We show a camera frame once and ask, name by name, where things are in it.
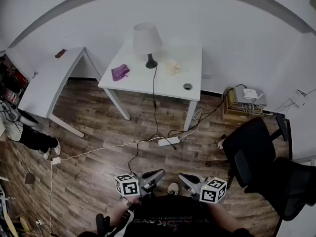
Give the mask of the white wall socket box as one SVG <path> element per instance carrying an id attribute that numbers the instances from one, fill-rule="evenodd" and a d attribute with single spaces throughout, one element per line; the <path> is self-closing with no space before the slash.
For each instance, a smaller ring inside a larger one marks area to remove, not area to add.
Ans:
<path id="1" fill-rule="evenodd" d="M 307 94 L 299 89 L 296 89 L 292 96 L 290 97 L 291 101 L 298 107 L 302 107 L 306 103 Z"/>

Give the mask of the person's left forearm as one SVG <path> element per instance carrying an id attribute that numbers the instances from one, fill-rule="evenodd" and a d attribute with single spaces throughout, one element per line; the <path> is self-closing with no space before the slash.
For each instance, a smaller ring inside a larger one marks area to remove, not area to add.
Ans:
<path id="1" fill-rule="evenodd" d="M 130 208 L 132 204 L 125 204 L 119 201 L 108 213 L 107 216 L 110 218 L 110 226 L 117 227 L 121 221 L 124 213 Z"/>

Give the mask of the black mesh office chair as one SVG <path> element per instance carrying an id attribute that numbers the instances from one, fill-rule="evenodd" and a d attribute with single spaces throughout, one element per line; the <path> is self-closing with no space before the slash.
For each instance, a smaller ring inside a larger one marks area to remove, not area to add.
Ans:
<path id="1" fill-rule="evenodd" d="M 316 166 L 276 157 L 273 141 L 288 140 L 287 124 L 276 115 L 279 129 L 269 134 L 261 117 L 253 118 L 228 137 L 222 147 L 234 178 L 245 193 L 259 193 L 284 221 L 293 220 L 305 205 L 316 205 Z"/>

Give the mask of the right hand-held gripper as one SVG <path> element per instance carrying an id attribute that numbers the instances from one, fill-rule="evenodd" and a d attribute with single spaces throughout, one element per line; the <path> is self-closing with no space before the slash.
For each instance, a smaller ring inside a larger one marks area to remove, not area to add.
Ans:
<path id="1" fill-rule="evenodd" d="M 217 177 L 207 178 L 201 183 L 196 175 L 179 173 L 178 179 L 182 186 L 192 187 L 189 191 L 200 202 L 218 203 L 226 194 L 227 182 Z"/>

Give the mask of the white shade table lamp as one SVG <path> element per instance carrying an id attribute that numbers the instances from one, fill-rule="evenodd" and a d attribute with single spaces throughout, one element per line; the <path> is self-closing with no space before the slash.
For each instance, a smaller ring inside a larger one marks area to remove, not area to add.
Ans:
<path id="1" fill-rule="evenodd" d="M 151 22 L 142 22 L 133 28 L 133 51 L 138 55 L 147 55 L 146 68 L 156 68 L 158 63 L 153 59 L 153 53 L 162 48 L 162 40 L 156 28 Z"/>

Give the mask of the person's right forearm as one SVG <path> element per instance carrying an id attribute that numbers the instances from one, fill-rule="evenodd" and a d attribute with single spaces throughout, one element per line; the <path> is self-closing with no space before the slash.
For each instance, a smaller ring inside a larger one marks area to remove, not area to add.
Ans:
<path id="1" fill-rule="evenodd" d="M 227 212 L 220 204 L 209 203 L 207 206 L 210 214 L 219 227 L 231 233 L 243 228 L 242 224 L 229 212 Z"/>

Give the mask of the grey metal frame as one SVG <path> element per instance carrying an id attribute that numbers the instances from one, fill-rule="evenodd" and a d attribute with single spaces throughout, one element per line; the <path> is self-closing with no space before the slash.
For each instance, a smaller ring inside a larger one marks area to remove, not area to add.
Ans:
<path id="1" fill-rule="evenodd" d="M 302 165 L 316 166 L 316 156 L 294 159 L 293 161 Z"/>

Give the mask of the brown cardboard box stack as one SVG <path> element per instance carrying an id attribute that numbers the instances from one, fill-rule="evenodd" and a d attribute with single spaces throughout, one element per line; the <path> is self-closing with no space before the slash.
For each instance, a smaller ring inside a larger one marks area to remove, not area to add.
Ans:
<path id="1" fill-rule="evenodd" d="M 222 120 L 240 124 L 255 117 L 262 117 L 264 114 L 264 106 L 253 103 L 238 104 L 235 99 L 234 88 L 235 87 L 228 87 L 224 92 Z"/>

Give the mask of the white square table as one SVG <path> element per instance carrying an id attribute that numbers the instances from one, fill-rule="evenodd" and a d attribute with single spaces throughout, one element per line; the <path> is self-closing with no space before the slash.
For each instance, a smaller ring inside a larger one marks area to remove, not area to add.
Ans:
<path id="1" fill-rule="evenodd" d="M 116 96 L 115 90 L 189 100 L 190 104 L 183 127 L 183 130 L 187 131 L 200 100 L 202 47 L 192 43 L 164 43 L 163 48 L 154 54 L 153 58 L 158 62 L 157 69 L 146 68 L 147 56 L 137 56 L 132 49 L 131 41 L 124 43 L 111 61 L 98 86 L 105 90 L 126 120 L 130 119 L 130 115 Z M 180 72 L 173 76 L 166 72 L 165 62 L 169 60 L 176 61 L 180 66 Z M 128 66 L 129 73 L 121 80 L 113 81 L 111 69 L 122 64 Z M 193 86 L 192 90 L 185 90 L 183 88 L 185 83 L 190 83 Z"/>

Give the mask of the purple cloth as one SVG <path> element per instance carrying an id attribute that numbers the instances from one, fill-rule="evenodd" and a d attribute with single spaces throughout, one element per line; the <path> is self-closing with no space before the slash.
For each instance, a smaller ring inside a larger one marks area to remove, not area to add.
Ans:
<path id="1" fill-rule="evenodd" d="M 113 81 L 119 81 L 129 73 L 130 69 L 126 64 L 122 64 L 114 69 L 111 69 Z"/>

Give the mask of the person's right white shoe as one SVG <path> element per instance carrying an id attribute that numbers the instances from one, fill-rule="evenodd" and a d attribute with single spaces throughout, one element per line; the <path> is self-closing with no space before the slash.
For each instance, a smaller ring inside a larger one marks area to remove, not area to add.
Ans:
<path id="1" fill-rule="evenodd" d="M 179 192 L 178 184 L 177 183 L 171 183 L 168 186 L 166 195 L 167 196 L 176 196 L 176 195 L 178 195 L 178 192 Z"/>

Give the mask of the white curved desk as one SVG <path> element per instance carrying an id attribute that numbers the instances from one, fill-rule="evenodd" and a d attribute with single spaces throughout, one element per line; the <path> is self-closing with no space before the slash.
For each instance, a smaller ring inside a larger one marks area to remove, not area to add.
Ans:
<path id="1" fill-rule="evenodd" d="M 101 76 L 89 58 L 85 47 L 67 50 L 60 58 L 48 58 L 40 67 L 38 75 L 31 79 L 18 109 L 31 115 L 50 119 L 64 129 L 83 138 L 84 134 L 71 127 L 53 114 L 53 109 L 69 76 L 80 59 L 84 59 L 99 81 Z"/>

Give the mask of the white power strip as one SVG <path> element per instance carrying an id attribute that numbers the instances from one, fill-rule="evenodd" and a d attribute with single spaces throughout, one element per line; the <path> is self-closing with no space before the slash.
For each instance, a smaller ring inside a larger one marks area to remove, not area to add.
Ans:
<path id="1" fill-rule="evenodd" d="M 160 139 L 158 141 L 158 145 L 160 147 L 163 147 L 163 146 L 178 144 L 179 142 L 180 142 L 180 140 L 179 140 L 178 136 L 176 136 L 176 137 L 171 137 L 171 138 L 167 138 L 167 139 Z"/>

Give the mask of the cream ceramic mug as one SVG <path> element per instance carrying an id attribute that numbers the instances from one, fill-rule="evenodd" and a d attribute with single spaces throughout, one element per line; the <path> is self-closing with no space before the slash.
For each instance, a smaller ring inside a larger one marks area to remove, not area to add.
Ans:
<path id="1" fill-rule="evenodd" d="M 166 72 L 170 75 L 173 76 L 176 73 L 180 72 L 180 66 L 177 64 L 176 61 L 174 60 L 169 60 L 165 62 L 165 68 Z"/>

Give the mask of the white router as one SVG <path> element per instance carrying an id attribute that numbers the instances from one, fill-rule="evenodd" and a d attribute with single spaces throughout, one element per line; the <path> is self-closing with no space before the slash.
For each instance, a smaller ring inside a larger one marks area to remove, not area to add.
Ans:
<path id="1" fill-rule="evenodd" d="M 242 91 L 243 91 L 243 97 L 246 99 L 257 99 L 258 98 L 257 92 L 254 89 L 245 88 Z"/>

